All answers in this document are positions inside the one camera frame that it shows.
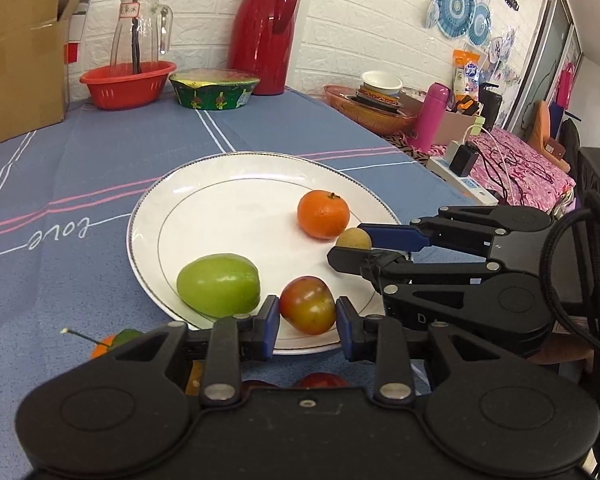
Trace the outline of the tan longan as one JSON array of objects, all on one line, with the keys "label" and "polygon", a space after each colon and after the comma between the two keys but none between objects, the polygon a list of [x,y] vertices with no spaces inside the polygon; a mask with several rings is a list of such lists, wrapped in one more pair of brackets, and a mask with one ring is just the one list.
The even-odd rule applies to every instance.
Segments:
[{"label": "tan longan", "polygon": [[370,250],[373,246],[372,239],[367,232],[360,228],[344,230],[336,240],[337,247]]}]

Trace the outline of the red peach-like fruit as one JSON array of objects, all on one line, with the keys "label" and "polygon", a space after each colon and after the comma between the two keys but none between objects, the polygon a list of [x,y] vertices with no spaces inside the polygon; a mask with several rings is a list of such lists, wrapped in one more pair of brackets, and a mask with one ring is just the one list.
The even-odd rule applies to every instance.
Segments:
[{"label": "red peach-like fruit", "polygon": [[294,388],[302,389],[348,388],[349,386],[345,379],[330,373],[307,374],[294,383]]}]

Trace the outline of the red-green small apple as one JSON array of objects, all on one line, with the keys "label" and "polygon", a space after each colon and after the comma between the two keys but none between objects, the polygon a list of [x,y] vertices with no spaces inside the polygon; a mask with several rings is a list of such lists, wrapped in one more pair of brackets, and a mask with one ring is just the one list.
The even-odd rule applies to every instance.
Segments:
[{"label": "red-green small apple", "polygon": [[283,289],[280,315],[298,332],[321,335],[336,322],[335,299],[328,286],[315,276],[300,276]]}]

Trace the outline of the white power strip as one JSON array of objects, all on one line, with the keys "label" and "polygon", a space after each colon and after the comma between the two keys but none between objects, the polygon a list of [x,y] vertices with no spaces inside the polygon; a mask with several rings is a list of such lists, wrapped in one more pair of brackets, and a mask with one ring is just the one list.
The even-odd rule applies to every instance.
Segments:
[{"label": "white power strip", "polygon": [[426,162],[426,168],[442,180],[456,188],[466,197],[471,198],[475,204],[482,206],[496,206],[498,200],[471,176],[459,177],[454,174],[450,164],[440,156],[432,156]]}]

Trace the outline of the black power adapter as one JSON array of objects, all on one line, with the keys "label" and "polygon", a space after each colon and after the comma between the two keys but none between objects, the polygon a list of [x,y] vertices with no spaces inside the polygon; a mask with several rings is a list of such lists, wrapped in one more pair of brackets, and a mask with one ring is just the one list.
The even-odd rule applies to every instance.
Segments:
[{"label": "black power adapter", "polygon": [[475,144],[460,144],[451,159],[450,170],[459,178],[468,177],[471,169],[475,166],[478,155],[479,149]]}]

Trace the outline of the orange tangerine on plate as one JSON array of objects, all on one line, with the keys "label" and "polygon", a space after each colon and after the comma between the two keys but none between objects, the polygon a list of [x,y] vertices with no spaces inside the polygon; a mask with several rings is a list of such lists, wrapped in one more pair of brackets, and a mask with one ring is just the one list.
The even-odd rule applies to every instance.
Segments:
[{"label": "orange tangerine on plate", "polygon": [[350,209],[336,193],[313,190],[299,200],[297,220],[306,235],[318,240],[333,240],[347,229]]}]

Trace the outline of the tangerine with stem and leaf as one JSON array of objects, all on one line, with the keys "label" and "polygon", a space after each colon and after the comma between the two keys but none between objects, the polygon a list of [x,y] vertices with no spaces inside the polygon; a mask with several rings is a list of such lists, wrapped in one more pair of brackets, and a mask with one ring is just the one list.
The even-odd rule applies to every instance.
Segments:
[{"label": "tangerine with stem and leaf", "polygon": [[135,328],[125,328],[119,333],[110,335],[104,339],[97,340],[92,338],[91,336],[87,336],[85,334],[79,333],[77,330],[72,330],[71,328],[64,327],[60,330],[62,334],[71,335],[94,344],[94,349],[91,353],[91,359],[97,359],[100,356],[104,356],[110,350],[114,350],[122,344],[126,344],[127,342],[136,339],[140,336],[143,336],[143,332],[140,330],[136,330]]}]

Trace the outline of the white round plate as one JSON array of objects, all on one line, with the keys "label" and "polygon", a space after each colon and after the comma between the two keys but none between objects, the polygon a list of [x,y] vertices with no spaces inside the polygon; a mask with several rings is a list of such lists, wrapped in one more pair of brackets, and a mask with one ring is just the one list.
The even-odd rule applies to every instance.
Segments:
[{"label": "white round plate", "polygon": [[319,162],[265,152],[214,155],[170,171],[140,198],[126,233],[132,271],[163,312],[194,330],[211,327],[214,319],[180,299],[176,278],[187,263],[213,254],[249,259],[259,271],[262,296],[278,295],[295,278],[312,275],[335,297],[347,296],[362,315],[381,314],[373,286],[332,270],[332,243],[299,228],[299,200],[312,190],[342,197],[350,226],[399,221],[371,190]]}]

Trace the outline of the orange snack bag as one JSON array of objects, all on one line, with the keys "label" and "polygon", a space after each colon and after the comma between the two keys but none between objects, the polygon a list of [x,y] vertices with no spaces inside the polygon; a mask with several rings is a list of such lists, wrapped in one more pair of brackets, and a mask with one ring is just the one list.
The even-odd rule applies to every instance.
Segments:
[{"label": "orange snack bag", "polygon": [[453,51],[453,92],[455,99],[478,99],[480,55],[465,50]]}]

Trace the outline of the blue striped tablecloth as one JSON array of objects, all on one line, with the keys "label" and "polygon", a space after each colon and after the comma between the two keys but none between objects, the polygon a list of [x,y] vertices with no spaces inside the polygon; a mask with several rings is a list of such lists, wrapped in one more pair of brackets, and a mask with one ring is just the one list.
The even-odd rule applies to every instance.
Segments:
[{"label": "blue striped tablecloth", "polygon": [[37,385],[87,361],[122,328],[166,315],[137,283],[129,215],[152,182],[230,151],[304,156],[350,174],[402,221],[465,197],[324,103],[288,91],[196,113],[173,96],[103,112],[76,103],[58,125],[0,144],[0,479],[30,469],[14,419]]}]

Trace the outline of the red thermos jug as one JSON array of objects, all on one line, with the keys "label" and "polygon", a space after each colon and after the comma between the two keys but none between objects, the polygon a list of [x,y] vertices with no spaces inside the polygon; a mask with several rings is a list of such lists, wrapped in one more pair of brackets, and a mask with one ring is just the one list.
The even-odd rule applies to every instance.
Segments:
[{"label": "red thermos jug", "polygon": [[257,76],[259,96],[284,92],[299,0],[242,0],[230,35],[227,67]]}]

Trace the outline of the red plastic basket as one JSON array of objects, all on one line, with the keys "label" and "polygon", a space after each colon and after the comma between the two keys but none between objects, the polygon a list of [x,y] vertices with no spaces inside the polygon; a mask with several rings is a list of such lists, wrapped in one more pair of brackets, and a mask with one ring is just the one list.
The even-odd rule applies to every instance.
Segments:
[{"label": "red plastic basket", "polygon": [[80,77],[93,104],[100,110],[130,110],[155,102],[176,64],[159,61],[140,64],[139,74],[113,75],[110,66],[88,70]]}]

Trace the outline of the black stirrer in pitcher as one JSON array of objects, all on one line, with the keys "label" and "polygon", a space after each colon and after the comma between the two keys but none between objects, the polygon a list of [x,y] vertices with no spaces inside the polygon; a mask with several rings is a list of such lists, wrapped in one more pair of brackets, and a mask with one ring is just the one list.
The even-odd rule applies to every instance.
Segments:
[{"label": "black stirrer in pitcher", "polygon": [[140,37],[138,36],[138,16],[140,15],[140,7],[138,6],[138,0],[132,0],[135,4],[135,15],[132,17],[132,71],[133,74],[140,73]]}]

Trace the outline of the glass pitcher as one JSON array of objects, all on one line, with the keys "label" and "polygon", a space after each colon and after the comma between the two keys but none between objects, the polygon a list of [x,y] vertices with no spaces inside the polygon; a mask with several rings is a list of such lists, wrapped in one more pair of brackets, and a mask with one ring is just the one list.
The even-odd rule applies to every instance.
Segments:
[{"label": "glass pitcher", "polygon": [[[140,37],[140,64],[155,65],[170,50],[173,11],[160,0],[138,0],[138,36]],[[110,67],[113,75],[132,74],[132,0],[120,0],[118,22],[112,40]]]}]

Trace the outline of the brown cardboard box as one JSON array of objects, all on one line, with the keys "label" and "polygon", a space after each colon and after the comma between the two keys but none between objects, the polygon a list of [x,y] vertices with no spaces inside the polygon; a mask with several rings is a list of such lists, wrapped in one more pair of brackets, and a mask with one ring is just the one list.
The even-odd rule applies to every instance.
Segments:
[{"label": "brown cardboard box", "polygon": [[0,143],[65,117],[70,18],[81,0],[0,0]]}]

